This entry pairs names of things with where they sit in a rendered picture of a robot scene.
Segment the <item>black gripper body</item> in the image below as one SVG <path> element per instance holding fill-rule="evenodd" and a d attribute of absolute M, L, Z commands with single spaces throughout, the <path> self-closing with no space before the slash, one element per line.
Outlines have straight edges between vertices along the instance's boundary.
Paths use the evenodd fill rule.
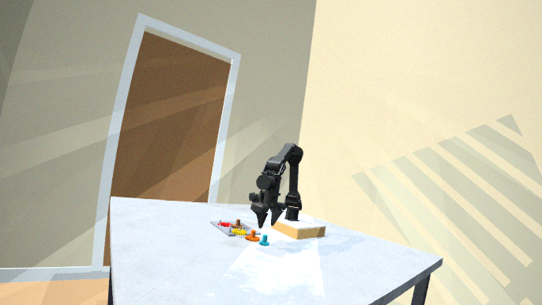
<path fill-rule="evenodd" d="M 250 209 L 260 213 L 267 213 L 269 209 L 286 210 L 286 204 L 278 200 L 280 196 L 277 190 L 265 190 L 262 191 L 264 199 L 262 202 L 253 202 L 250 205 Z"/>

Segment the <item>tan gear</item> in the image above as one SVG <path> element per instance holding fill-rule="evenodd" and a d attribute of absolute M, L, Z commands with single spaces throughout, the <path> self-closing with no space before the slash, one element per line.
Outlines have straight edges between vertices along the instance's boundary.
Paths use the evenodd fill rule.
<path fill-rule="evenodd" d="M 232 228 L 241 228 L 243 229 L 243 225 L 240 224 L 240 219 L 236 219 L 236 224 L 231 224 Z"/>

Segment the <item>yellow gear with black stripe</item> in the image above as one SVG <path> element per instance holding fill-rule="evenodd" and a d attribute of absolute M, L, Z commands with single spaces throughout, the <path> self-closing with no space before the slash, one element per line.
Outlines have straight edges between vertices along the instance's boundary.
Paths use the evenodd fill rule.
<path fill-rule="evenodd" d="M 232 233 L 234 233 L 236 235 L 246 235 L 247 234 L 247 231 L 243 230 L 243 229 L 241 229 L 241 231 L 239 229 L 232 229 L 231 231 L 232 231 Z"/>

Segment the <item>cyan gear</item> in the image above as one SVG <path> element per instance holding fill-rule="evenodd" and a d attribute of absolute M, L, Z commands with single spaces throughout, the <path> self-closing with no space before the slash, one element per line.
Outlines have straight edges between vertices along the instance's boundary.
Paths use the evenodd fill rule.
<path fill-rule="evenodd" d="M 267 242 L 267 237 L 268 237 L 268 235 L 263 234 L 262 235 L 262 241 L 259 241 L 259 244 L 262 245 L 262 246 L 268 246 L 269 242 Z"/>

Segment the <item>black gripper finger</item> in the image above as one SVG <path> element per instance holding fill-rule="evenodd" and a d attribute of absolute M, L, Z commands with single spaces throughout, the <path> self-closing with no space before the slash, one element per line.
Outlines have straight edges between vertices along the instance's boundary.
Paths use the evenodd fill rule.
<path fill-rule="evenodd" d="M 284 212 L 284 210 L 276 210 L 276 209 L 270 209 L 271 211 L 271 226 L 273 226 L 277 220 L 279 219 L 279 217 L 281 216 L 281 214 Z"/>
<path fill-rule="evenodd" d="M 266 217 L 268 216 L 268 213 L 260 213 L 260 212 L 254 211 L 254 210 L 252 210 L 252 212 L 254 212 L 256 217 L 257 217 L 258 228 L 262 229 L 262 226 L 263 226 L 263 224 L 265 222 Z"/>

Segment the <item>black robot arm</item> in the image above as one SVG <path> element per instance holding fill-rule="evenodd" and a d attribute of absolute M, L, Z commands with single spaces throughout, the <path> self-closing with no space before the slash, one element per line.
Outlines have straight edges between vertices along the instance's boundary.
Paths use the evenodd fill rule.
<path fill-rule="evenodd" d="M 289 192 L 285 197 L 284 203 L 286 204 L 285 219 L 290 221 L 299 221 L 299 211 L 302 211 L 302 199 L 301 194 L 298 191 L 299 183 L 299 163 L 303 158 L 303 150 L 299 146 L 293 143 L 285 143 L 282 150 L 276 155 L 269 158 L 256 180 L 256 185 L 260 189 L 259 194 L 249 194 L 249 200 L 253 202 L 262 202 L 264 195 L 263 190 L 277 190 L 280 189 L 280 180 L 283 175 L 288 161 L 290 164 L 289 172 Z M 293 207 L 291 207 L 293 206 Z M 296 208 L 297 207 L 297 208 Z"/>

